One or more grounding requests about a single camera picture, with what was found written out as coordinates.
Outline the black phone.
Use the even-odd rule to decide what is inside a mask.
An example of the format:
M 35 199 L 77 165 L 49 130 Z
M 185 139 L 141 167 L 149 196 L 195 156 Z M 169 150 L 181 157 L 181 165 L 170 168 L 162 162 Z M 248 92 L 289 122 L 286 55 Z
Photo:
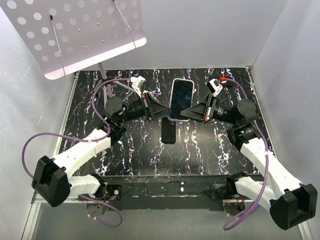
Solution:
M 176 142 L 176 123 L 164 117 L 161 120 L 161 142 L 174 144 Z

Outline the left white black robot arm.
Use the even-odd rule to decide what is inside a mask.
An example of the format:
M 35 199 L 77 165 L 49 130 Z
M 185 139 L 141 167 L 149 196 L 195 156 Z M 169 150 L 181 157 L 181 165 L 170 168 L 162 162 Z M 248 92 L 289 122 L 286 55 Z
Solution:
M 68 197 L 90 195 L 95 200 L 106 197 L 107 183 L 97 174 L 74 176 L 76 170 L 100 152 L 117 143 L 126 129 L 123 124 L 139 118 L 150 121 L 169 115 L 168 106 L 155 100 L 150 92 L 126 105 L 117 96 L 110 98 L 103 110 L 102 122 L 83 142 L 49 158 L 43 156 L 36 165 L 31 183 L 32 188 L 52 207 L 61 205 Z

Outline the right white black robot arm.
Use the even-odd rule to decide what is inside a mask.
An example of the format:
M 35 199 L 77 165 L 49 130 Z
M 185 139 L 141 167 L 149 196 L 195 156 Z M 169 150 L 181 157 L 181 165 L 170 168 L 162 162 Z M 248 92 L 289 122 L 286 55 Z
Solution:
M 264 175 L 262 184 L 243 172 L 227 178 L 226 192 L 230 198 L 242 195 L 253 200 L 249 208 L 239 213 L 240 217 L 250 215 L 261 206 L 282 230 L 315 217 L 316 188 L 294 177 L 269 150 L 266 139 L 254 126 L 257 114 L 253 101 L 242 99 L 233 107 L 227 107 L 209 93 L 199 104 L 181 111 L 181 115 L 197 122 L 214 119 L 230 123 L 229 141 Z

